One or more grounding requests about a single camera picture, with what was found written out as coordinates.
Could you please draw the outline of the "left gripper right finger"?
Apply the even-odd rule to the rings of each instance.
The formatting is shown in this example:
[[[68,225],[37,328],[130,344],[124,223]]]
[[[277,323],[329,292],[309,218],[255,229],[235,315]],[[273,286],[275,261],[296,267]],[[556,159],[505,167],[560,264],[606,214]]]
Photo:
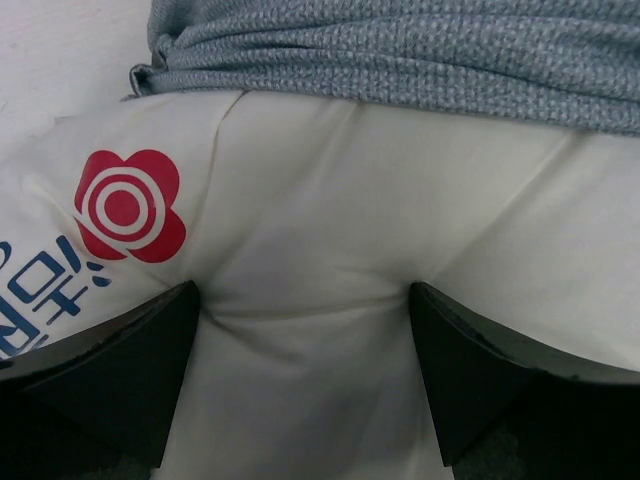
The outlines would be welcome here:
[[[414,344],[446,466],[636,466],[639,374],[485,318],[426,283]]]

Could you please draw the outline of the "white pillow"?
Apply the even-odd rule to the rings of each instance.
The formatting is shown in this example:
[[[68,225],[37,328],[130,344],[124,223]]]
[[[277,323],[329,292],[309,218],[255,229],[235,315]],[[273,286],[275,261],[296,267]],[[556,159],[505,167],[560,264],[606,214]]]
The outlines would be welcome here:
[[[639,374],[639,142],[303,95],[176,93],[1,164],[1,363],[182,283],[197,330],[162,463],[5,479],[635,479],[446,466],[409,313],[426,283]]]

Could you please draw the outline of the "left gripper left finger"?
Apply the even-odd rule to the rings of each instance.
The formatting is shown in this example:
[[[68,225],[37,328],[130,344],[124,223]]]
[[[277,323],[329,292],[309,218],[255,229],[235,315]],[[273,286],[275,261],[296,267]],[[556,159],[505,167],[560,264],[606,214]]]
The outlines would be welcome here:
[[[159,467],[199,309],[197,286],[185,282],[2,361],[2,468]]]

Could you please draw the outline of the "grey striped pillowcase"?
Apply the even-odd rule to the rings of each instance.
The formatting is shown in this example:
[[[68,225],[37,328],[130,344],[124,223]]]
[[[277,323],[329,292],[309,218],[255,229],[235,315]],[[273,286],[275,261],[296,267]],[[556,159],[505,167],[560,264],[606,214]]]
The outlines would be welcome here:
[[[259,90],[635,136],[635,1],[155,1],[138,97]]]

